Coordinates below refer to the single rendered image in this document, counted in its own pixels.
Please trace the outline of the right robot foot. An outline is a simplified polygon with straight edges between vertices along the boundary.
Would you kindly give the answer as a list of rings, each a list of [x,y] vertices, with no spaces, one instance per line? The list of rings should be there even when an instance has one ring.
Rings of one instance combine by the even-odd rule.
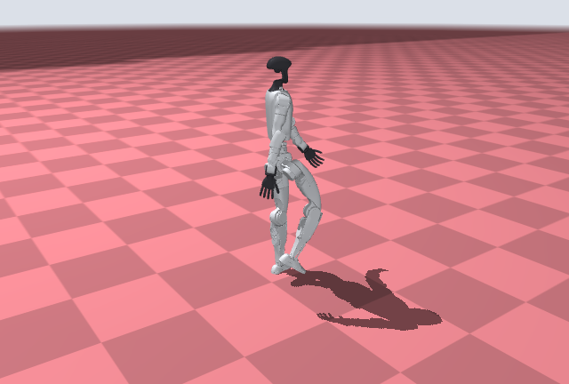
[[[306,270],[301,266],[301,264],[299,263],[299,261],[295,261],[291,259],[292,255],[289,255],[288,253],[283,254],[279,260],[284,263],[285,265],[294,268],[295,270],[301,272],[302,274],[306,273]]]

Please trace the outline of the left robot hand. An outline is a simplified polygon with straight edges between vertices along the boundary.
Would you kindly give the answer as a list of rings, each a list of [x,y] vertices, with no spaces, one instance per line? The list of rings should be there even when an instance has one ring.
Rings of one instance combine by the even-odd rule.
[[[305,142],[305,141],[304,141],[304,142]],[[305,142],[305,143],[306,143],[306,142]],[[307,143],[306,143],[306,144],[307,144]],[[324,161],[323,158],[319,157],[319,156],[316,155],[316,153],[315,153],[315,152],[317,152],[317,153],[322,154],[322,152],[319,151],[319,150],[315,150],[315,149],[310,148],[308,144],[307,144],[307,147],[304,149],[304,151],[303,151],[300,147],[297,147],[297,148],[299,149],[299,151],[300,151],[301,153],[304,153],[305,158],[306,158],[306,159],[309,161],[309,163],[310,163],[313,167],[315,167],[315,168],[317,168],[317,166],[320,166],[320,164],[322,164],[322,162],[320,162],[319,160],[317,160],[316,157],[317,157],[318,159]],[[313,160],[313,158],[317,161],[317,163]],[[314,164],[313,164],[310,160],[311,160]],[[318,163],[320,163],[320,164],[318,164]],[[316,166],[316,165],[317,165],[317,166]]]

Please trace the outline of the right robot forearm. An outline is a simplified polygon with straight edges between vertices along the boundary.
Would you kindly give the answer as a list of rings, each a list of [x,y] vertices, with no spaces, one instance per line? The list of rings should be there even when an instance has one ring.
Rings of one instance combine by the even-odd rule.
[[[285,133],[281,130],[275,132],[271,142],[269,143],[270,149],[268,154],[268,168],[267,173],[274,174],[276,169],[276,164],[278,162],[277,157],[280,154],[280,149],[282,149],[282,142],[285,138]]]

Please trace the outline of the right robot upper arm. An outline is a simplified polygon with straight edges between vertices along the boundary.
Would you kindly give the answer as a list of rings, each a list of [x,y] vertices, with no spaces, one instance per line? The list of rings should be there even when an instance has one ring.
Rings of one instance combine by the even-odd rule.
[[[279,93],[278,96],[276,97],[276,101],[275,101],[276,112],[275,112],[274,123],[273,123],[273,128],[272,128],[272,138],[273,138],[276,131],[278,131],[278,130],[283,131],[282,126],[285,124],[287,112],[288,112],[290,105],[291,105],[291,99],[287,95]],[[284,132],[284,134],[285,134],[285,132]],[[284,140],[285,140],[285,138],[286,138],[286,135],[284,137]]]

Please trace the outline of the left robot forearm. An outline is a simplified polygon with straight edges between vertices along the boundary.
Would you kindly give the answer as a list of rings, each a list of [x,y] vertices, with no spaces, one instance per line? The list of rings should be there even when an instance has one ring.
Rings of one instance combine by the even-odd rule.
[[[293,140],[294,145],[300,147],[303,151],[307,147],[307,144],[303,141],[303,138],[298,133],[296,126],[292,127],[291,140]]]

